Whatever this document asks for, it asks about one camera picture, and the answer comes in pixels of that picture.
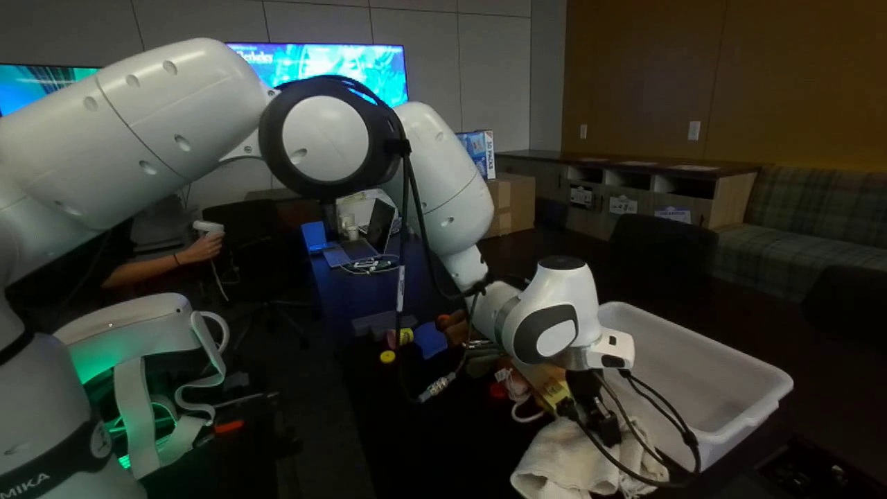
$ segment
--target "gray couch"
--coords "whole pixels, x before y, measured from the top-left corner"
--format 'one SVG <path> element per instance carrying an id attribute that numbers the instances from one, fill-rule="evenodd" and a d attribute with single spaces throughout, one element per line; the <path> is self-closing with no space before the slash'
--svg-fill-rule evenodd
<path id="1" fill-rule="evenodd" d="M 802 302 L 828 265 L 887 270 L 887 172 L 763 168 L 713 275 Z"/>

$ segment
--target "black cable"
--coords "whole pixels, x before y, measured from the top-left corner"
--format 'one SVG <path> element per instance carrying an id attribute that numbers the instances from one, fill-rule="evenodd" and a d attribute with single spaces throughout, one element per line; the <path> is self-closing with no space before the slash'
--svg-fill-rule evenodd
<path id="1" fill-rule="evenodd" d="M 410 189 L 407 189 L 407 180 L 404 180 L 404 185 L 403 185 L 403 191 L 399 191 L 399 228 L 397 228 L 397 233 L 399 233 L 399 237 L 397 237 L 397 261 L 399 261 L 399 265 L 403 265 L 403 277 L 404 277 L 404 284 L 407 284 L 407 270 L 410 270 L 410 265 L 407 265 L 407 218 L 410 218 L 410 203 L 407 203 L 407 196 L 410 196 Z M 394 319 L 394 327 L 397 327 L 397 337 L 394 337 L 394 345 L 399 345 L 399 327 L 403 327 L 403 309 L 397 309 L 397 319 Z"/>
<path id="2" fill-rule="evenodd" d="M 655 390 L 651 384 L 645 384 L 641 377 L 634 377 L 631 370 L 622 370 L 622 377 L 627 377 L 629 379 L 629 384 L 645 398 L 645 401 L 651 401 L 670 424 L 676 424 L 676 427 L 683 427 L 683 430 L 687 430 L 691 431 L 691 424 L 683 417 L 683 413 L 659 392 L 659 390 Z"/>
<path id="3" fill-rule="evenodd" d="M 667 405 L 667 398 L 659 395 L 651 384 L 642 383 L 642 387 L 651 390 L 656 398 L 662 398 L 667 409 L 673 409 L 673 405 Z M 605 453 L 605 459 L 611 459 L 619 471 L 629 474 L 631 478 L 645 483 L 645 485 L 655 485 L 655 488 L 684 488 L 684 485 L 691 485 L 691 483 L 699 477 L 699 467 L 701 467 L 695 431 L 687 427 L 687 420 L 684 420 L 676 409 L 673 409 L 676 417 L 670 417 L 656 401 L 651 401 L 651 405 L 683 431 L 683 441 L 687 444 L 687 449 L 691 449 L 691 453 L 692 453 L 692 471 L 691 471 L 684 478 L 667 478 L 667 483 L 649 478 L 649 477 L 631 471 L 629 465 L 619 463 L 619 459 L 612 456 L 612 451 L 598 441 L 598 435 L 595 435 L 594 430 L 587 430 L 586 424 L 580 424 L 580 427 L 581 427 L 581 431 L 587 435 L 587 441 Z"/>
<path id="4" fill-rule="evenodd" d="M 433 248 L 430 248 L 430 241 L 428 241 L 428 228 L 423 228 L 423 216 L 421 216 L 421 200 L 419 200 L 419 182 L 417 182 L 417 168 L 410 160 L 404 160 L 404 182 L 410 185 L 414 191 L 414 204 L 417 204 L 417 218 L 419 218 L 419 241 L 421 241 L 421 251 L 423 251 L 423 261 L 428 261 L 428 275 L 436 284 L 436 291 L 450 300 L 450 302 L 461 302 L 464 309 L 468 309 L 466 305 L 466 293 L 446 293 L 437 275 L 433 270 Z"/>
<path id="5" fill-rule="evenodd" d="M 419 218 L 419 244 L 421 244 L 421 251 L 423 251 L 423 261 L 428 261 L 428 275 L 430 275 L 436 291 L 441 291 L 437 279 L 436 279 L 436 275 L 430 269 L 433 255 L 430 255 L 430 244 L 428 244 L 428 228 L 423 228 L 423 218 L 421 218 L 421 203 L 419 203 L 417 172 L 414 172 L 410 158 L 403 158 L 403 172 L 404 172 L 404 176 L 403 176 L 403 203 L 399 203 L 403 204 L 399 208 L 403 228 L 399 228 L 399 244 L 397 244 L 399 264 L 407 270 L 407 218 L 410 218 L 410 191 L 414 191 L 417 218 Z M 394 350 L 399 350 L 399 327 L 403 327 L 403 312 L 397 309 L 394 312 L 394 341 L 390 341 Z M 403 361 L 397 361 L 397 377 L 399 377 L 399 387 L 403 387 L 404 398 L 419 405 L 419 395 L 414 392 L 414 387 L 407 383 Z"/>
<path id="6" fill-rule="evenodd" d="M 659 465 L 667 465 L 667 463 L 662 459 L 662 453 L 659 453 L 656 449 L 651 449 L 651 447 L 645 444 L 645 437 L 641 437 L 641 431 L 637 431 L 637 427 L 631 424 L 627 408 L 619 401 L 619 395 L 611 390 L 611 384 L 605 383 L 602 374 L 598 374 L 598 379 L 602 379 L 602 387 L 608 390 L 608 395 L 612 398 L 619 416 L 629 424 L 629 431 L 631 431 L 631 435 L 637 437 L 637 444 L 645 449 L 645 453 L 651 453 Z"/>

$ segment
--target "white basket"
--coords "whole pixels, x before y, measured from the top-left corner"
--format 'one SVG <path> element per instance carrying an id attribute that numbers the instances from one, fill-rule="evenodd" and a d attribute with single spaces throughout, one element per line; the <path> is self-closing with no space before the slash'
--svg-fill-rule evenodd
<path id="1" fill-rule="evenodd" d="M 748 437 L 792 390 L 792 377 L 782 368 L 627 302 L 602 305 L 598 320 L 634 334 L 631 374 L 659 390 L 695 431 L 701 471 Z M 622 374 L 608 370 L 608 379 L 649 441 L 691 471 L 692 453 L 670 420 Z"/>

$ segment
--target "cabinet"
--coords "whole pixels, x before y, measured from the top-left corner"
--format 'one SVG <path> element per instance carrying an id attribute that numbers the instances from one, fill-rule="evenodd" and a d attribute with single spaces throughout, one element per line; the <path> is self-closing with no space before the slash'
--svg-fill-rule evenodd
<path id="1" fill-rule="evenodd" d="M 727 228 L 745 216 L 756 165 L 645 160 L 619 155 L 501 151 L 504 172 L 538 180 L 538 210 L 559 223 L 611 237 L 619 216 L 649 212 L 699 228 Z"/>

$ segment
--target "screen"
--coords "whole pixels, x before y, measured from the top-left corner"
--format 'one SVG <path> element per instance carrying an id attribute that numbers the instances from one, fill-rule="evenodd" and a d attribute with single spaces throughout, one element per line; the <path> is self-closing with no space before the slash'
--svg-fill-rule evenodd
<path id="1" fill-rule="evenodd" d="M 264 85 L 314 74 L 344 74 L 368 85 L 390 108 L 407 103 L 404 46 L 397 43 L 228 43 Z"/>
<path id="2" fill-rule="evenodd" d="M 365 223 L 365 241 L 378 248 L 385 251 L 387 234 L 394 223 L 394 204 L 375 200 L 368 223 Z"/>
<path id="3" fill-rule="evenodd" d="M 10 115 L 94 72 L 96 67 L 0 64 L 0 115 Z"/>

